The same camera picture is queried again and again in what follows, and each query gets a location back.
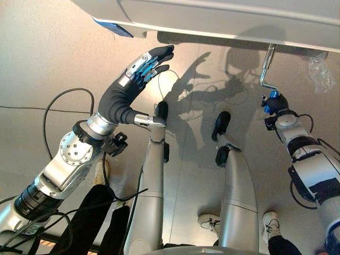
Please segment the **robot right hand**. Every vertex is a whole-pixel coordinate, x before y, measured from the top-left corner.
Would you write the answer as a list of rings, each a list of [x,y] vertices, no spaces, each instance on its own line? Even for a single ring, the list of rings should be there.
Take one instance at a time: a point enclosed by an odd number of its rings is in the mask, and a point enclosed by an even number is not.
[[[288,101],[281,93],[275,97],[262,95],[261,106],[263,111],[269,115],[278,114],[289,109]]]

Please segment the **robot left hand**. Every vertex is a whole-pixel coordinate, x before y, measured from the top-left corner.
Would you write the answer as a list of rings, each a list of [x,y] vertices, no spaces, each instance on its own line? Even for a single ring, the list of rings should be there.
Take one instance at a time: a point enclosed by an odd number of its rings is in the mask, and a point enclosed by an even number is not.
[[[138,56],[103,93],[96,114],[87,120],[89,129],[100,135],[113,133],[118,124],[165,127],[160,117],[151,117],[131,107],[155,76],[169,69],[163,62],[173,58],[174,45],[156,47]]]

